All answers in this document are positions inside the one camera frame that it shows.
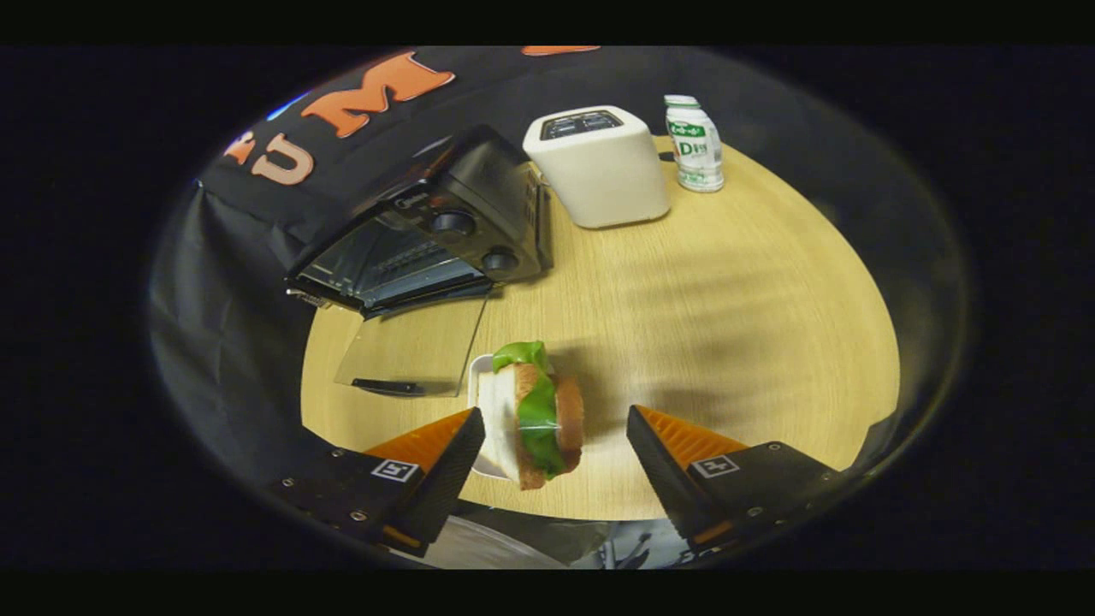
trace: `round table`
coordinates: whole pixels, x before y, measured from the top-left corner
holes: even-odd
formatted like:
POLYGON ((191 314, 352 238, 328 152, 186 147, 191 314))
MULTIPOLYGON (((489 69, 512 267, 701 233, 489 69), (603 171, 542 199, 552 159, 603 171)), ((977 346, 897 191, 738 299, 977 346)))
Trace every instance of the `round table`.
MULTIPOLYGON (((659 151, 672 149, 669 137, 654 140, 659 151)), ((867 428, 897 404, 897 337, 886 304, 814 205, 733 148, 724 144, 723 154, 726 184, 717 193, 684 189, 676 164, 664 162, 671 207, 653 221, 583 229, 552 193, 553 268, 485 303, 365 324, 337 306, 316 311, 304 353, 304 427, 366 451, 468 407, 466 374, 457 397, 391 398, 337 383, 355 340, 354 349, 371 349, 361 361, 388 367, 430 355, 443 367, 542 340, 555 370, 576 376, 583 391, 581 464, 526 492, 472 473, 465 501, 574 520, 665 518, 625 437, 631 405, 747 445, 782 441, 843 470, 867 428), (469 352, 470 330, 454 324, 473 318, 469 352)))

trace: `sandwich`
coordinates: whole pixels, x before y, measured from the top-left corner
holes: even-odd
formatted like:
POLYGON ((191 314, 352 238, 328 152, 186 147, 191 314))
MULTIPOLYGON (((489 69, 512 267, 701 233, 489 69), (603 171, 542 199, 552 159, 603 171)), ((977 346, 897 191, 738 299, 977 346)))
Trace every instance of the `sandwich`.
POLYGON ((480 456, 521 490, 538 490, 581 460, 585 409, 574 377, 556 375, 544 344, 515 342, 479 375, 486 437, 480 456))

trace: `bread slice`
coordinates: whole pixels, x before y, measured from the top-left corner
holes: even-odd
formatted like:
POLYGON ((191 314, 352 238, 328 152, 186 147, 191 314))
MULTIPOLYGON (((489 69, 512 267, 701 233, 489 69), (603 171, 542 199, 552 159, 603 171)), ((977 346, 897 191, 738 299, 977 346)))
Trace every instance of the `bread slice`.
MULTIPOLYGON (((535 468, 532 455, 520 442, 517 407, 535 385, 539 374, 532 364, 510 364, 497 374, 480 375, 479 403, 486 432, 481 455, 500 469, 521 490, 537 490, 546 484, 544 472, 535 468)), ((555 439, 566 464, 563 474, 573 472, 581 460, 585 408, 574 377, 552 376, 555 385, 555 414, 558 430, 555 439)))

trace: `black cloth backdrop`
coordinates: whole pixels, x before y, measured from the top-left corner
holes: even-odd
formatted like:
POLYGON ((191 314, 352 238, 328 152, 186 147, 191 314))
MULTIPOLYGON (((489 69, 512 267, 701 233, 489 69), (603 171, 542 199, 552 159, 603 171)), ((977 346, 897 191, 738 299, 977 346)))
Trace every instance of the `black cloth backdrop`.
MULTIPOLYGON (((364 70, 311 91, 252 128, 244 164, 219 158, 169 218, 150 284, 150 334, 158 368, 185 423, 229 473, 264 485, 327 448, 301 426, 300 379, 313 307, 285 294, 286 269, 364 183, 424 144, 485 121, 515 144, 537 117, 612 104, 665 133, 662 94, 696 96, 723 141, 783 177, 819 206, 864 259, 889 306, 901 351, 900 411, 875 431, 863 458, 878 462, 922 419, 961 361, 964 255, 932 194, 868 130, 808 93, 724 56, 680 47, 603 47, 529 57, 520 47, 423 47, 415 60, 457 78, 339 139, 300 109, 321 95, 357 89, 364 70), (284 132, 314 158, 300 184, 251 173, 284 132)), ((300 91, 309 90, 302 83, 300 91)), ((272 101, 272 107, 281 104, 272 101)))

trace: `orange letter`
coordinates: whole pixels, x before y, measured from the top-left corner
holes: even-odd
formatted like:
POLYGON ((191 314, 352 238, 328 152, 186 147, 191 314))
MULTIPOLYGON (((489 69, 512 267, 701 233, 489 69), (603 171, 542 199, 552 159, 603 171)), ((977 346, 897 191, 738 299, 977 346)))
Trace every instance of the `orange letter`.
POLYGON ((255 133, 247 130, 239 139, 232 141, 232 144, 221 155, 230 155, 235 159, 237 164, 243 164, 247 161, 247 156, 251 155, 251 150, 255 149, 254 138, 255 133))
POLYGON ((526 56, 554 56, 555 54, 592 51, 600 48, 600 45, 528 45, 521 49, 521 53, 526 56))
POLYGON ((314 164, 312 162, 312 154, 304 151, 303 148, 287 141, 283 132, 278 132, 276 137, 270 139, 270 144, 266 146, 266 151, 281 152, 291 158, 297 164, 292 168, 285 168, 274 164, 266 158, 266 154, 263 154, 258 156, 255 165, 251 167, 251 172, 255 175, 262 175, 263 177, 274 179, 278 184, 291 186, 303 182, 304 177, 308 177, 308 174, 312 172, 312 165, 314 164))
POLYGON ((339 137, 349 137, 369 123, 367 113, 388 111, 387 90, 399 102, 410 101, 456 79, 451 72, 437 72, 414 61, 415 53, 396 56, 370 68, 361 75, 361 88, 320 96, 300 112, 301 117, 318 115, 335 127, 339 137))

